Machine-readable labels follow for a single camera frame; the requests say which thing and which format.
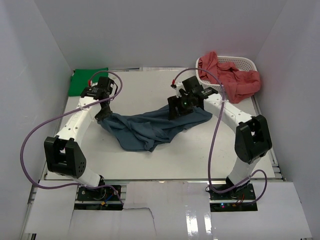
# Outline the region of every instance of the white basket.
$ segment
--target white basket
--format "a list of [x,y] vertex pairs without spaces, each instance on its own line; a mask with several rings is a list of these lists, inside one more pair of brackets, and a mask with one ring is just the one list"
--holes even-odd
[[[253,61],[251,61],[248,58],[245,57],[237,57],[237,56],[218,56],[218,61],[219,63],[226,63],[226,62],[233,62],[235,66],[240,70],[240,71],[250,71],[254,70],[257,71],[256,65],[254,64]],[[195,67],[198,67],[198,62],[199,58],[195,62]],[[212,87],[213,89],[217,90],[219,93],[222,92],[221,87],[219,84],[211,84],[207,80],[201,80],[199,77],[198,70],[195,70],[195,75],[196,78],[198,79],[199,83],[204,87]]]

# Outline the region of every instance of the red cloth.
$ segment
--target red cloth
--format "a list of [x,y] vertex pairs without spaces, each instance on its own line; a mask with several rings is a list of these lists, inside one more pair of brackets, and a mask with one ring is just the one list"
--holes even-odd
[[[218,77],[225,88],[229,101],[233,104],[251,97],[261,87],[260,75],[257,71],[239,71],[233,62],[219,63],[215,51],[202,56],[198,61],[198,68],[208,70]],[[218,84],[206,72],[199,70],[198,73],[201,80]]]

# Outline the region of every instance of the blue wire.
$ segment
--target blue wire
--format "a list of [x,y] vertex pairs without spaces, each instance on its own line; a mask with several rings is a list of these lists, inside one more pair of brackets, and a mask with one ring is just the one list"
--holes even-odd
[[107,201],[112,197],[113,197],[113,195],[111,194],[111,196],[109,196],[104,202],[107,203]]

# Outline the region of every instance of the green folded cloth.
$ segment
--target green folded cloth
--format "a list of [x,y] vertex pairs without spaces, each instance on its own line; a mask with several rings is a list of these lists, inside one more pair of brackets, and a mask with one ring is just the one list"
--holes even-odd
[[[93,74],[98,71],[108,70],[108,68],[100,68],[100,69],[76,69],[74,71],[73,76],[71,76],[70,87],[69,87],[69,97],[80,96],[85,87],[88,86],[88,81]],[[99,77],[108,77],[107,72],[102,72],[94,76],[92,82],[97,83]]]

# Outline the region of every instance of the white wall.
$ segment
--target white wall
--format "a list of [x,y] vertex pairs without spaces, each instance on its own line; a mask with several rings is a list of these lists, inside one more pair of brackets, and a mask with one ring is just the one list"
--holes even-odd
[[255,64],[277,160],[320,239],[320,2],[287,1]]
[[286,0],[35,0],[72,69],[254,59]]
[[[31,184],[19,162],[28,132],[59,114],[71,70],[33,0],[0,0],[0,239],[20,237]],[[43,142],[57,123],[31,137],[25,161],[33,179],[45,164]]]

